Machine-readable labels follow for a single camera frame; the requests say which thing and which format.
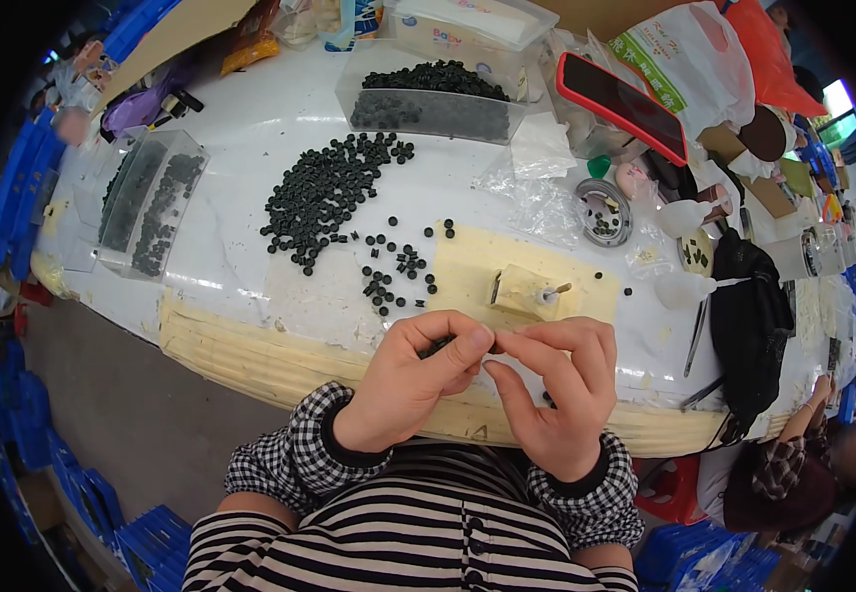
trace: phone screen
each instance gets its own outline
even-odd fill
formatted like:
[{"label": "phone screen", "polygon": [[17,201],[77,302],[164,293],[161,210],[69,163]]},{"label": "phone screen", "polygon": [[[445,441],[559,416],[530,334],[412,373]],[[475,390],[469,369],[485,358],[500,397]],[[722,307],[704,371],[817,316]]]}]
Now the phone screen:
[{"label": "phone screen", "polygon": [[671,112],[591,62],[566,56],[563,84],[634,123],[666,148],[686,158],[681,122]]}]

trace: orange snack package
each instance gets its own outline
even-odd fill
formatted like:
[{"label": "orange snack package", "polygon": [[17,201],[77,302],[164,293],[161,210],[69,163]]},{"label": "orange snack package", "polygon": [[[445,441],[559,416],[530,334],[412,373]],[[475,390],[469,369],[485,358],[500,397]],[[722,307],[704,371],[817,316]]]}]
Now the orange snack package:
[{"label": "orange snack package", "polygon": [[233,72],[257,60],[269,58],[280,53],[280,46],[274,39],[270,24],[280,8],[280,0],[259,0],[238,23],[237,39],[230,55],[221,64],[221,76]]}]

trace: brown round lid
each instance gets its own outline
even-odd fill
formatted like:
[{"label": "brown round lid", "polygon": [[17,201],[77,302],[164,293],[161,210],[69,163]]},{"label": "brown round lid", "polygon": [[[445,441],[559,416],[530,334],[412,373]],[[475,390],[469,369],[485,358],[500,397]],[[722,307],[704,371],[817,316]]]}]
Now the brown round lid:
[{"label": "brown round lid", "polygon": [[741,128],[738,139],[764,162],[779,160],[786,150],[783,122],[763,105],[756,105],[753,109],[753,121]]}]

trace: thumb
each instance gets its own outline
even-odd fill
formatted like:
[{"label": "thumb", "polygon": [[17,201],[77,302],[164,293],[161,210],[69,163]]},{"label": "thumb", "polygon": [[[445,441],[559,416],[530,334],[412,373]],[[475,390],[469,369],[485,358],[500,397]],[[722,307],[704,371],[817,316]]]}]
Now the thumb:
[{"label": "thumb", "polygon": [[491,374],[494,384],[497,385],[497,394],[504,406],[510,431],[517,442],[521,441],[523,435],[532,429],[537,416],[537,408],[530,398],[530,391],[524,386],[524,379],[510,366],[495,360],[484,362],[484,370]]},{"label": "thumb", "polygon": [[476,364],[493,345],[493,331],[478,324],[470,333],[459,335],[435,355],[422,360],[425,380],[441,387]]}]

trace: person's left hand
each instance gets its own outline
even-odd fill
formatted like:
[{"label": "person's left hand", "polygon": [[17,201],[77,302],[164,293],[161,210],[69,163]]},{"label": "person's left hand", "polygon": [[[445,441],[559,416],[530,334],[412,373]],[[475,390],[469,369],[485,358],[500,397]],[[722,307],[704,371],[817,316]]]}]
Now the person's left hand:
[{"label": "person's left hand", "polygon": [[[435,355],[419,358],[435,339],[456,335]],[[396,321],[332,425],[336,441],[357,452],[382,452],[422,429],[439,398],[463,392],[480,373],[493,332],[458,311]]]}]

